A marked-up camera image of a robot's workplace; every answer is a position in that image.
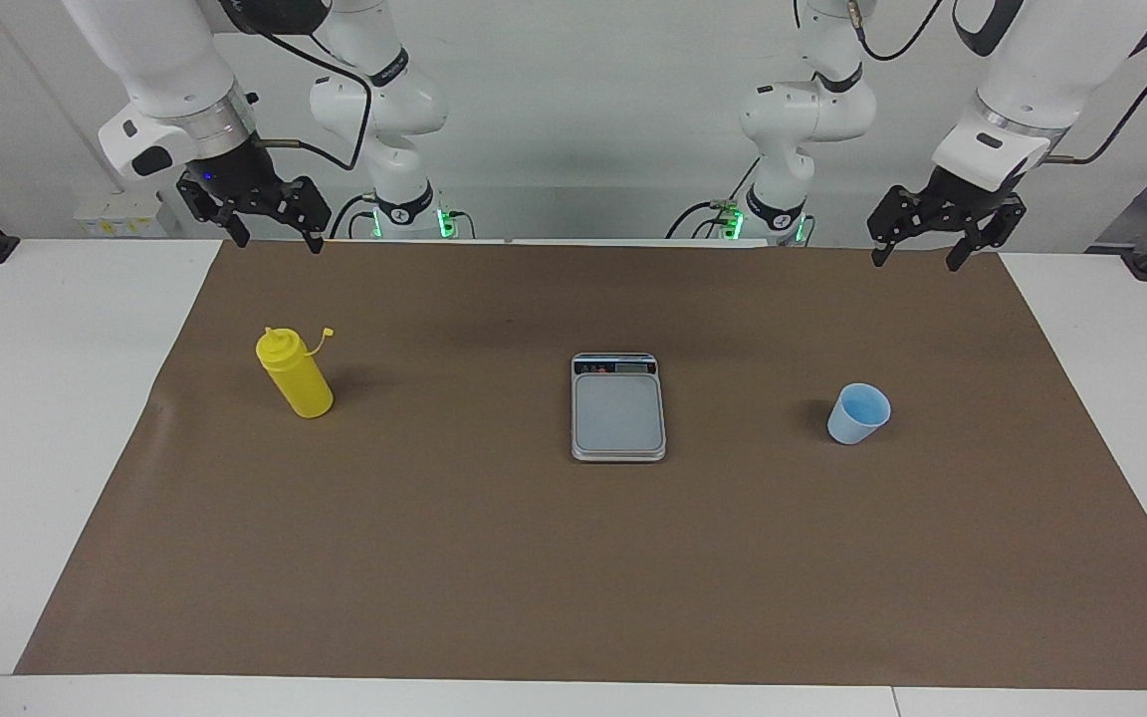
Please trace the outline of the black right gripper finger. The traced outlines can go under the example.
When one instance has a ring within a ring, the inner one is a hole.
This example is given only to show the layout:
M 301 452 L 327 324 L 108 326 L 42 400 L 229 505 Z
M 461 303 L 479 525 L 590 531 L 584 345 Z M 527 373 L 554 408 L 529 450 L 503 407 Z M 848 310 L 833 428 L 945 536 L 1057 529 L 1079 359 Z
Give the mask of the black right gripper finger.
M 331 224 L 331 208 L 315 184 L 309 177 L 278 184 L 274 198 L 270 217 L 299 233 L 310 254 L 322 254 L 325 235 Z
M 235 200 L 214 198 L 205 187 L 196 181 L 192 171 L 185 171 L 178 178 L 178 194 L 190 210 L 197 223 L 214 224 L 227 233 L 237 248 L 245 248 L 250 242 L 250 232 L 245 223 L 237 216 Z

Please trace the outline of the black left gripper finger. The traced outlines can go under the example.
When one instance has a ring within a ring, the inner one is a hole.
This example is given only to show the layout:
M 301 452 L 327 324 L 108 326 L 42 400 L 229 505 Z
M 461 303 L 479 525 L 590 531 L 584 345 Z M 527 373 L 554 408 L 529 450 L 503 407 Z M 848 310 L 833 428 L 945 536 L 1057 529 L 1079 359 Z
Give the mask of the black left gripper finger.
M 947 254 L 951 272 L 959 272 L 974 255 L 988 248 L 1002 248 L 1027 215 L 1027 205 L 1019 194 L 1007 195 L 992 212 L 982 217 L 973 213 L 961 218 L 962 237 Z
M 872 262 L 874 267 L 883 267 L 896 246 L 933 231 L 933 217 L 927 212 L 924 196 L 905 186 L 895 185 L 879 200 L 877 206 L 866 218 L 866 231 L 874 242 Z

